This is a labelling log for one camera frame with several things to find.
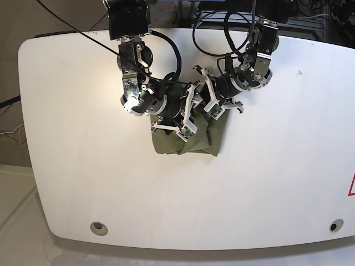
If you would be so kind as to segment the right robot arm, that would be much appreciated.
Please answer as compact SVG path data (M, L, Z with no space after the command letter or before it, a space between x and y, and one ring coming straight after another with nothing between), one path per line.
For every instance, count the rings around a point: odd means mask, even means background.
M152 130L174 131L183 139L197 132L191 118L196 84L179 77L182 59L176 44L166 35L152 30L147 1L104 1L109 17L109 36L118 40L118 67L122 73L124 109L135 116L156 116ZM142 38L153 35L167 41L176 56L176 71L163 79L152 76L153 53Z

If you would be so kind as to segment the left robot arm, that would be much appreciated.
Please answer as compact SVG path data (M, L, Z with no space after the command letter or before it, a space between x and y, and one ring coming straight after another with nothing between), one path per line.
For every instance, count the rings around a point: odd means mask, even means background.
M224 60L225 69L219 77L209 74L208 70L196 66L205 86L201 91L204 111L217 120L227 109L237 108L243 112L241 102L234 100L239 93L260 89L271 78L271 55L278 47L278 24L286 24L290 17L291 1L253 1L247 37L240 47L235 47L229 33L229 18L225 15L223 28L231 52L215 54Z

